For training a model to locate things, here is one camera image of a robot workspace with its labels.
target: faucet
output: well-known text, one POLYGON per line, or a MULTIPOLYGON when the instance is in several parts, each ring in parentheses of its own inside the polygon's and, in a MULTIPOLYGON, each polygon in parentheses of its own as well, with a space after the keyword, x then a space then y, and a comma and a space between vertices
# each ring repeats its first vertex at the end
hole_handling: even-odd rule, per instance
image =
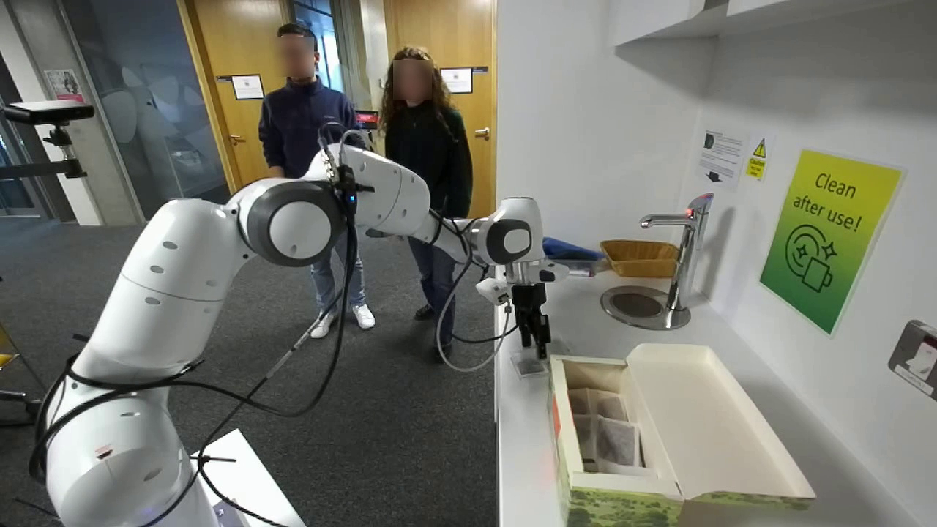
POLYGON ((676 311, 683 308, 683 289, 685 289, 685 277, 693 260, 693 250, 698 250, 698 236, 702 235, 707 225, 707 213, 712 206, 712 193, 698 195, 685 213, 646 213, 641 219, 641 229, 651 225, 683 225, 683 239, 676 250, 676 269, 673 269, 673 282, 668 289, 668 302, 664 302, 664 329, 676 329, 676 311))

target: shelf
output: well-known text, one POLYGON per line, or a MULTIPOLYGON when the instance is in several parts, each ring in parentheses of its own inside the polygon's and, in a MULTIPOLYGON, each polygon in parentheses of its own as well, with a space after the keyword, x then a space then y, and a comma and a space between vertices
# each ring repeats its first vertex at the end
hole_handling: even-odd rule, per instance
POLYGON ((765 31, 791 24, 834 21, 923 0, 683 0, 680 10, 652 10, 646 0, 622 0, 611 10, 611 43, 687 42, 765 31))

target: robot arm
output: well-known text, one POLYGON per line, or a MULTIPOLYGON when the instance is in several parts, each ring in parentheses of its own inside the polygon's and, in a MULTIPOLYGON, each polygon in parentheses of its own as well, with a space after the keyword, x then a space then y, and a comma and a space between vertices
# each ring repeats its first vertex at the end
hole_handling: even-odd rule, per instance
POLYGON ((171 389, 130 387, 185 374, 201 358, 244 263, 305 266, 351 219, 436 242, 456 260, 497 263, 503 276, 485 289, 512 299, 525 345, 534 336, 544 352, 550 330, 540 314, 544 255, 534 200, 447 222, 431 213, 417 173, 333 144, 305 179, 248 185, 228 206, 166 201, 130 251, 87 345, 42 416, 42 481, 68 527, 215 525, 201 487, 191 487, 191 456, 166 409, 171 389))
POLYGON ((442 219, 431 213, 431 190, 417 173, 340 144, 316 154, 305 179, 348 188, 348 195, 357 195, 361 225, 433 242, 463 263, 502 266, 503 273, 477 289, 490 302, 512 302, 525 348, 537 343, 540 358, 547 354, 550 326, 543 305, 544 282, 554 276, 544 269, 543 216, 534 200, 503 200, 496 213, 477 219, 442 219))

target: kitchen counter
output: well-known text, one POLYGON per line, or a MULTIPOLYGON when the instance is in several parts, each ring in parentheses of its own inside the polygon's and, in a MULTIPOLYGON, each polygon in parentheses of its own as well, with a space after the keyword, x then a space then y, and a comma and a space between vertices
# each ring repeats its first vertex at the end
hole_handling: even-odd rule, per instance
MULTIPOLYGON (((818 500, 808 513, 685 515, 687 527, 913 527, 887 493, 825 434, 787 387, 712 311, 693 308, 680 330, 641 330, 604 314, 610 286, 636 285, 616 273, 566 276, 547 285, 550 354, 626 358, 638 343, 708 345, 737 377, 786 443, 818 500)), ((559 527, 547 371, 531 371, 512 333, 496 361, 502 527, 559 527)))

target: box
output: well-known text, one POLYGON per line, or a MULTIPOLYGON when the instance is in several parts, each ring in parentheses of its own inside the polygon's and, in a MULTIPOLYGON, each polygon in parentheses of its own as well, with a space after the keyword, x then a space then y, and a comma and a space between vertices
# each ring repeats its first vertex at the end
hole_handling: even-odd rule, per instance
POLYGON ((673 527, 687 510, 806 510, 818 497, 707 345, 554 354, 550 416, 566 525, 673 527))
POLYGON ((600 242, 616 269, 625 277, 673 277, 676 247, 657 239, 604 239, 600 242))

